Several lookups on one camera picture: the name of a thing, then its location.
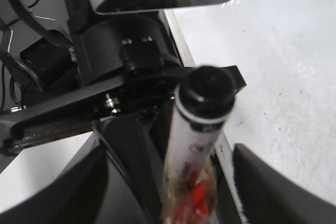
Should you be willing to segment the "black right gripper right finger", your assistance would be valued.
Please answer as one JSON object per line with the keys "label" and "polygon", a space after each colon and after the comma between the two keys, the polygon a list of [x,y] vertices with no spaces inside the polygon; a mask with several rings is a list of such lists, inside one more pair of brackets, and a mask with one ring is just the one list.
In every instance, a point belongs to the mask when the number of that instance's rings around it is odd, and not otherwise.
{"label": "black right gripper right finger", "polygon": [[334,205],[282,176],[245,145],[235,145],[233,166],[249,223],[335,223]]}

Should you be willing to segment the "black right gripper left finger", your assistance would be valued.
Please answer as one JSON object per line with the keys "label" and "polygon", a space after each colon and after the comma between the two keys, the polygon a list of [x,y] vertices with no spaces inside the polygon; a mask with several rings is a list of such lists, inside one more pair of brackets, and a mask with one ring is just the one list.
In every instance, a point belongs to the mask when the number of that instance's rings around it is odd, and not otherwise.
{"label": "black right gripper left finger", "polygon": [[95,223],[107,185],[107,157],[96,147],[49,186],[1,213],[1,223]]}

